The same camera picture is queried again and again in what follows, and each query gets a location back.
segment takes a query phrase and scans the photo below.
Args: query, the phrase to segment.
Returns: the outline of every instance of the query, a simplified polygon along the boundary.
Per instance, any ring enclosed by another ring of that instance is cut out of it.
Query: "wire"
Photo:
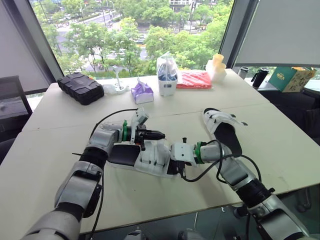
[[[122,113],[122,112],[128,112],[128,111],[137,111],[138,108],[129,108],[129,109],[123,109],[123,110],[119,110],[119,111],[115,111],[111,114],[109,114],[108,116],[105,116],[104,118],[102,118],[99,122],[97,122],[97,124],[94,126],[94,128],[92,129],[92,132],[90,134],[90,137],[92,136],[92,134],[94,134],[95,130],[97,129],[97,127],[99,126],[100,123],[102,123],[104,120],[106,120],[107,118],[111,117],[112,115],[118,114],[118,113]]]
[[[248,216],[246,217],[246,223],[245,223],[245,239],[249,240],[249,228],[250,228],[250,213],[248,213]]]
[[[194,183],[196,181],[198,181],[199,179],[201,179],[207,172],[209,172],[210,169],[213,168],[214,165],[216,165],[219,162],[219,160],[213,162],[206,170],[204,170],[198,177],[194,178],[194,179],[187,179],[186,176],[182,176],[182,179],[189,182],[189,183]]]
[[[220,163],[219,163],[218,171],[216,172],[215,177],[216,177],[216,179],[217,179],[219,182],[221,182],[221,183],[223,183],[223,184],[226,184],[227,182],[224,181],[224,180],[222,180],[222,179],[219,177],[219,174],[220,174],[220,171],[221,171],[221,168],[222,168],[222,162],[223,162],[223,151],[222,151],[221,142],[220,142],[219,140],[211,140],[211,141],[209,141],[209,143],[210,143],[210,142],[211,142],[211,143],[217,142],[218,145],[219,145],[219,151],[220,151],[220,159],[219,159]]]
[[[195,213],[195,218],[194,218],[194,224],[193,224],[193,230],[196,230],[196,223],[198,219],[198,212]]]
[[[105,188],[105,177],[104,177],[104,173],[102,173],[102,187],[101,187],[101,200],[100,200],[100,205],[99,205],[99,209],[98,209],[98,213],[96,214],[96,218],[95,218],[95,221],[94,221],[94,224],[93,224],[93,227],[92,227],[92,231],[90,233],[90,236],[89,236],[89,240],[93,240],[93,236],[94,236],[94,233],[96,231],[96,227],[97,227],[97,224],[98,224],[98,220],[99,220],[99,217],[100,217],[100,213],[101,213],[101,209],[102,209],[102,205],[103,205],[103,202],[104,202],[104,188]]]
[[[102,118],[99,122],[96,123],[96,125],[94,126],[94,128],[92,129],[92,132],[90,134],[90,138],[91,136],[94,134],[95,130],[97,129],[97,127],[99,126],[100,123],[102,123],[104,120],[106,120],[107,118],[111,117],[112,115],[115,115],[115,114],[118,114],[118,113],[122,113],[122,112],[128,112],[128,111],[136,111],[138,110],[138,108],[131,108],[131,109],[123,109],[123,110],[119,110],[119,111],[115,111],[111,114],[109,114],[108,116],[105,116],[104,118]],[[79,153],[72,153],[74,155],[78,155],[78,156],[81,156],[81,154]],[[94,224],[93,224],[93,227],[92,227],[92,231],[89,235],[89,240],[93,240],[93,235],[96,231],[96,227],[97,227],[97,224],[98,224],[98,220],[99,220],[99,217],[100,217],[100,213],[101,213],[101,209],[102,209],[102,205],[103,205],[103,202],[104,202],[104,188],[105,188],[105,174],[104,174],[104,171],[102,171],[102,183],[101,183],[101,200],[100,200],[100,205],[99,205],[99,209],[98,209],[98,212],[96,214],[96,218],[95,218],[95,221],[94,221]]]
[[[253,166],[254,166],[257,174],[258,174],[258,179],[259,179],[259,181],[262,182],[260,170],[259,170],[257,164],[256,164],[250,157],[248,157],[248,156],[246,156],[246,155],[243,155],[243,154],[229,154],[229,155],[224,156],[224,157],[222,158],[222,160],[227,159],[227,158],[230,158],[230,157],[233,157],[233,158],[242,157],[242,158],[245,158],[245,159],[249,160],[249,161],[253,164]]]
[[[211,140],[211,141],[207,142],[206,145],[208,145],[208,144],[210,144],[210,143],[213,143],[213,142],[217,142],[218,145],[219,145],[219,149],[220,149],[220,159],[217,160],[217,161],[214,161],[206,170],[204,170],[198,177],[196,177],[196,178],[194,178],[194,179],[188,179],[185,175],[183,175],[182,173],[180,173],[183,180],[185,180],[185,181],[187,181],[187,182],[189,182],[189,183],[194,183],[194,182],[198,181],[199,179],[201,179],[207,172],[209,172],[210,169],[212,169],[212,167],[213,167],[214,165],[216,165],[216,164],[219,162],[218,171],[217,171],[217,173],[216,173],[216,179],[217,179],[219,182],[222,182],[222,183],[226,184],[226,183],[227,183],[226,181],[224,181],[224,180],[222,180],[222,179],[219,178],[220,171],[221,171],[221,168],[222,168],[223,160],[225,160],[225,159],[227,159],[227,158],[231,158],[231,157],[233,157],[233,158],[242,157],[242,158],[245,158],[245,159],[249,160],[249,161],[253,164],[253,166],[254,166],[254,168],[256,169],[256,172],[257,172],[257,174],[258,174],[258,179],[259,179],[260,182],[262,182],[260,170],[259,170],[257,164],[256,164],[250,157],[248,157],[248,156],[246,156],[246,155],[243,155],[243,154],[229,154],[229,155],[226,155],[226,156],[222,156],[222,155],[223,155],[223,152],[222,152],[222,145],[221,145],[221,142],[220,142],[220,141],[218,141],[218,140],[216,140],[216,139],[215,139],[215,140]]]

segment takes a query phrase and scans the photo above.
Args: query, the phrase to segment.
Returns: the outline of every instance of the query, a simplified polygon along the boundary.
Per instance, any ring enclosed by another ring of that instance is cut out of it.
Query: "car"
[[[145,44],[145,39],[144,38],[139,38],[137,41],[135,41],[135,44],[137,45],[144,45]]]

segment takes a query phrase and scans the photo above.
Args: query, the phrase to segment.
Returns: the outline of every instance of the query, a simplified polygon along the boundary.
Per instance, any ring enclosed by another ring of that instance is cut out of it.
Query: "green box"
[[[282,93],[300,92],[315,73],[312,67],[280,66],[268,82]]]

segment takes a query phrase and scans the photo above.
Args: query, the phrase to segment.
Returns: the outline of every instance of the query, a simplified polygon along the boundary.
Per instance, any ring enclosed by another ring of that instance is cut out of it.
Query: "tissue box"
[[[154,91],[148,84],[141,81],[134,88],[131,88],[131,93],[135,104],[149,103],[154,100]]]
[[[312,67],[277,67],[268,82],[282,93],[300,92],[315,73]]]

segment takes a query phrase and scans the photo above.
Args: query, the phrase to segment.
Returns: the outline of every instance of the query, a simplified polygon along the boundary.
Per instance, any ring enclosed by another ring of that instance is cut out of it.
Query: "white container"
[[[170,96],[175,94],[178,80],[175,81],[160,81],[159,82],[159,92],[161,96]]]

